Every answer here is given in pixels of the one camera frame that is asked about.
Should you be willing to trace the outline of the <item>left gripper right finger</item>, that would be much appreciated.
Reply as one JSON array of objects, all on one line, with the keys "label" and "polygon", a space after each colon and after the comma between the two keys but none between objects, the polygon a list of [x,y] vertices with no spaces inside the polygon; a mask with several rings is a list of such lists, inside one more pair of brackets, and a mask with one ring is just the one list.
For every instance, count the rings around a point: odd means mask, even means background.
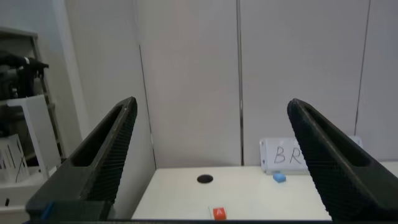
[{"label": "left gripper right finger", "polygon": [[397,177],[312,105],[287,105],[308,171],[332,220],[397,221]]}]

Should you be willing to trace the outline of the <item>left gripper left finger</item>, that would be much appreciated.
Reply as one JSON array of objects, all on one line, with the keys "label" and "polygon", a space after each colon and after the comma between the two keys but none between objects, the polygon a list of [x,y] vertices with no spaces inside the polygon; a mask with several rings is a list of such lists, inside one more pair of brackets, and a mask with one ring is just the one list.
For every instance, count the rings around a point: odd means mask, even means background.
[{"label": "left gripper left finger", "polygon": [[28,200],[32,221],[105,221],[116,200],[137,101],[117,103]]}]

